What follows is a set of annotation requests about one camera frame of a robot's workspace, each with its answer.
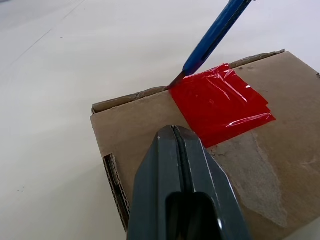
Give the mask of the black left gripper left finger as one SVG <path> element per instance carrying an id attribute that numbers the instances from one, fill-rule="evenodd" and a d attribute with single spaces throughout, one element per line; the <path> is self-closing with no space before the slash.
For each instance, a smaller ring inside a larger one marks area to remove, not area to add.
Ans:
<path id="1" fill-rule="evenodd" d="M 129 240 L 175 240 L 179 198 L 184 189 L 180 150 L 173 126 L 160 129 L 134 179 Z"/>

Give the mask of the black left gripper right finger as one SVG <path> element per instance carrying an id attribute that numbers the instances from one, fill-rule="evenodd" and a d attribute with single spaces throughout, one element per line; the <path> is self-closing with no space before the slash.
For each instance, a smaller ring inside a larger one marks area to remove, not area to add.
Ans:
<path id="1" fill-rule="evenodd" d="M 183 179 L 185 206 L 181 237 L 185 240 L 249 240 L 251 234 L 231 183 L 191 130 L 173 127 Z"/>

